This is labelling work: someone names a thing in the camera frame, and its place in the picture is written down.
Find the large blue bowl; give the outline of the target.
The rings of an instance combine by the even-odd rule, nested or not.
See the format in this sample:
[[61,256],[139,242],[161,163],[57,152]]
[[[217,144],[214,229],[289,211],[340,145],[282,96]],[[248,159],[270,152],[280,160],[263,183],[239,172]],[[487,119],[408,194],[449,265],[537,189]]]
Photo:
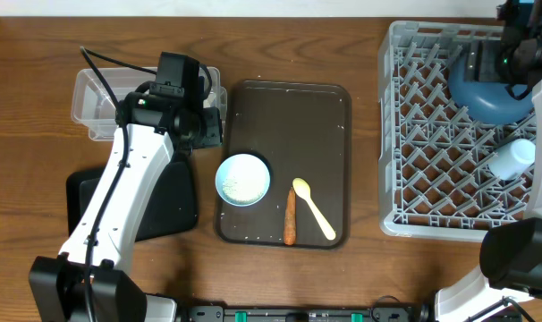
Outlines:
[[467,56],[460,56],[449,71],[447,84],[457,106],[466,106],[467,114],[473,120],[494,125],[517,123],[530,114],[534,108],[531,94],[516,100],[508,94],[503,83],[466,81]]

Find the orange carrot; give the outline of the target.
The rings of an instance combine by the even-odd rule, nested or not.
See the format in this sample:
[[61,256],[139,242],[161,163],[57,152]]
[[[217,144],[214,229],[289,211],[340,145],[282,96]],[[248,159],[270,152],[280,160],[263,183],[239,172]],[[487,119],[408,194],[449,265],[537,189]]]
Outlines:
[[296,195],[290,188],[284,214],[284,244],[292,246],[296,242]]

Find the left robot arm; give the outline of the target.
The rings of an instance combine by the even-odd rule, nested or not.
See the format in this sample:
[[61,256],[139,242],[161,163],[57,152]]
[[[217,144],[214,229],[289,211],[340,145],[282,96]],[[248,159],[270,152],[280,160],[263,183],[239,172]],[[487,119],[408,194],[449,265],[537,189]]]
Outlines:
[[164,52],[155,79],[111,98],[117,128],[90,203],[57,257],[36,257],[29,284],[44,321],[175,321],[176,300],[143,292],[130,277],[137,232],[149,200],[175,157],[219,147],[217,108],[204,107],[212,80],[206,65]]

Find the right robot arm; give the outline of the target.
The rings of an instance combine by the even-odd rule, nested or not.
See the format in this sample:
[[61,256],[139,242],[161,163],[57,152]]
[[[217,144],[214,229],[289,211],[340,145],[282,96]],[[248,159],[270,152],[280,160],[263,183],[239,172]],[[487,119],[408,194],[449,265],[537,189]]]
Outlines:
[[507,0],[498,40],[474,41],[449,74],[453,101],[476,121],[509,124],[533,112],[536,140],[513,140],[488,157],[495,179],[534,170],[521,221],[490,229],[479,264],[456,284],[439,290],[420,311],[423,321],[484,321],[508,306],[542,299],[542,1]]

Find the light blue cup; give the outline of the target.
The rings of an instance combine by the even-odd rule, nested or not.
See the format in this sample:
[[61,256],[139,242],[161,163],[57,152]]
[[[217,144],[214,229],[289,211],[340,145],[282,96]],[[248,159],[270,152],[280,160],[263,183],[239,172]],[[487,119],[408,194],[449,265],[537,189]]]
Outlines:
[[535,162],[536,145],[530,140],[513,140],[495,151],[488,168],[493,176],[504,181],[521,176]]

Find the small bowl with rice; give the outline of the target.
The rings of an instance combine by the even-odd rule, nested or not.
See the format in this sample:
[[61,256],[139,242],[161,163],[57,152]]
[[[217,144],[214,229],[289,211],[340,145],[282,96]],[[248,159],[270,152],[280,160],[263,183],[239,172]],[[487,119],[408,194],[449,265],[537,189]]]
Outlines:
[[267,165],[251,154],[228,157],[216,170],[217,194],[235,207],[248,207],[259,202],[267,194],[270,182]]

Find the pale yellow spoon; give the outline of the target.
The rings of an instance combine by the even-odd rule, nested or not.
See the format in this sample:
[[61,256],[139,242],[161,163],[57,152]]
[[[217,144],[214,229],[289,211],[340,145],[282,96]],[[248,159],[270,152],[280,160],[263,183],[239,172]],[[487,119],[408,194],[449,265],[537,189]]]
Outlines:
[[318,226],[324,236],[329,240],[333,241],[336,238],[336,232],[333,228],[333,226],[330,225],[328,220],[325,218],[325,216],[322,214],[322,212],[319,210],[315,202],[313,201],[311,197],[311,190],[309,184],[303,180],[302,178],[295,178],[292,181],[292,187],[297,194],[298,197],[305,200],[306,203],[309,206],[309,209],[313,216],[315,217]]

